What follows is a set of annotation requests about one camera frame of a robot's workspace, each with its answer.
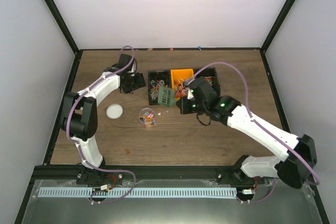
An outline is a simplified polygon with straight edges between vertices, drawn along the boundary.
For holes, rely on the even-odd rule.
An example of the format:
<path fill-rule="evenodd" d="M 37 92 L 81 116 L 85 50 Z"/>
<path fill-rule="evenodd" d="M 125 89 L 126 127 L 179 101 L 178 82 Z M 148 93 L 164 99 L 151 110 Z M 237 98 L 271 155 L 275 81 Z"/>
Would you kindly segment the black candy bin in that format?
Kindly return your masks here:
<path fill-rule="evenodd" d="M 149 105 L 158 105 L 159 88 L 171 88 L 170 70 L 158 70 L 148 72 L 148 100 Z"/>
<path fill-rule="evenodd" d="M 211 68 L 206 68 L 204 69 L 202 72 L 200 72 L 196 78 L 201 78 L 201 79 L 204 79 L 206 80 L 211 88 L 213 90 L 215 90 L 217 92 L 218 95 L 220 95 L 221 93 L 221 85 L 219 84 L 219 79 L 218 79 L 218 76 L 217 76 L 217 71 L 216 71 L 216 68 L 215 67 L 211 67 Z"/>

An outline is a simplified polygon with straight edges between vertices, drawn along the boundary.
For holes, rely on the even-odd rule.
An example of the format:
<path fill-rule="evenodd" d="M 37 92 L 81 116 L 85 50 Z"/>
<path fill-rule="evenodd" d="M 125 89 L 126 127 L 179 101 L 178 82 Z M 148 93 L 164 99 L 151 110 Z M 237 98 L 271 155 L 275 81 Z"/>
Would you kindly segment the white round cup lid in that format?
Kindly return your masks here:
<path fill-rule="evenodd" d="M 106 115 L 110 119 L 118 119 L 123 113 L 123 108 L 119 104 L 111 104 L 106 109 Z"/>

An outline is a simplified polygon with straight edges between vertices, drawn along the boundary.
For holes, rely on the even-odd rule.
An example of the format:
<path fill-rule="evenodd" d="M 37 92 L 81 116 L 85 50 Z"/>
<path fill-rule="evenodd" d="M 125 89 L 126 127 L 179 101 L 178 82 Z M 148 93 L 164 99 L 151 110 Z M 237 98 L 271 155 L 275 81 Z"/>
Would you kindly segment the green plastic scoop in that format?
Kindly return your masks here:
<path fill-rule="evenodd" d="M 176 99 L 173 89 L 160 86 L 157 102 L 159 105 L 165 106 L 167 108 L 175 106 Z"/>

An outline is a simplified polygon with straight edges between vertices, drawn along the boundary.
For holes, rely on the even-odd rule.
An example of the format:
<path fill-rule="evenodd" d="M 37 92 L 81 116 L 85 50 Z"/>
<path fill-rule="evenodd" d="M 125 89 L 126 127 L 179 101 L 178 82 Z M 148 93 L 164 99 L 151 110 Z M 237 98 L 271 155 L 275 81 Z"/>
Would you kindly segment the orange candy bin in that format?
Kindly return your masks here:
<path fill-rule="evenodd" d="M 175 94 L 175 100 L 187 96 L 185 81 L 194 75 L 193 69 L 172 69 L 171 70 L 171 85 Z"/>

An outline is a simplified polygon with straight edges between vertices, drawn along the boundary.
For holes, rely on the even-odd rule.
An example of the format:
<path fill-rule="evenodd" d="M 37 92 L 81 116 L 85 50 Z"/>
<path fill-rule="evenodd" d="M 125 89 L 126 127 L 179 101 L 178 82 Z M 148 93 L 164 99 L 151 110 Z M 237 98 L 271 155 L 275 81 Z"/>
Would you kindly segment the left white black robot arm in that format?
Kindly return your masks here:
<path fill-rule="evenodd" d="M 75 144 L 81 163 L 90 168 L 88 176 L 95 184 L 102 184 L 107 178 L 107 170 L 101 167 L 104 158 L 95 138 L 99 104 L 115 90 L 132 94 L 145 86 L 143 74 L 137 72 L 135 57 L 121 54 L 118 63 L 106 68 L 91 85 L 76 93 L 68 92 L 64 96 L 60 128 Z"/>

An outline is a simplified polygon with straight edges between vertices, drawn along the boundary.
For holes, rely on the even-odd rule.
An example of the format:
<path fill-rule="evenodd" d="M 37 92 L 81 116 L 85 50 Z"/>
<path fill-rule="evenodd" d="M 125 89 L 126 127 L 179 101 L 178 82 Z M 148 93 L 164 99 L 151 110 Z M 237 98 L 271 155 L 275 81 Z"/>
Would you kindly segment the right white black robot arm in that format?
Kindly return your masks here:
<path fill-rule="evenodd" d="M 187 96 L 176 105 L 181 114 L 207 115 L 236 129 L 272 152 L 269 157 L 243 155 L 235 163 L 233 177 L 244 184 L 252 177 L 275 177 L 292 188 L 300 189 L 313 174 L 317 155 L 313 138 L 288 133 L 251 113 L 229 95 L 220 96 L 210 84 L 198 78 L 187 86 Z"/>

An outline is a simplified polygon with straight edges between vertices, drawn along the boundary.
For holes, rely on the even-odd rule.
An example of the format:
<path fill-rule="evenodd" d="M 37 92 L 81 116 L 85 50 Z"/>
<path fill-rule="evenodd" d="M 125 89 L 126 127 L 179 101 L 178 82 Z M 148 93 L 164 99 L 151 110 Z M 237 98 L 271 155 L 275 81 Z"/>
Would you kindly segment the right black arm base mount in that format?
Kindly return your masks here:
<path fill-rule="evenodd" d="M 240 169 L 234 166 L 216 166 L 216 182 L 220 185 L 247 186 L 258 183 L 264 183 L 263 179 L 252 178 L 245 175 Z"/>

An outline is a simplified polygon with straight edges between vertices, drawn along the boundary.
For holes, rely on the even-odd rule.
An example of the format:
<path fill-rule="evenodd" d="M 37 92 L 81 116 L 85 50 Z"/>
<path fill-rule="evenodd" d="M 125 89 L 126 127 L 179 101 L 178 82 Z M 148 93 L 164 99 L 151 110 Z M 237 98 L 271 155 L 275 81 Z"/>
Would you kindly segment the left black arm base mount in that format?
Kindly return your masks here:
<path fill-rule="evenodd" d="M 106 173 L 96 169 L 82 167 L 77 175 L 77 185 L 100 186 L 105 184 L 121 185 L 123 181 L 121 173 Z"/>

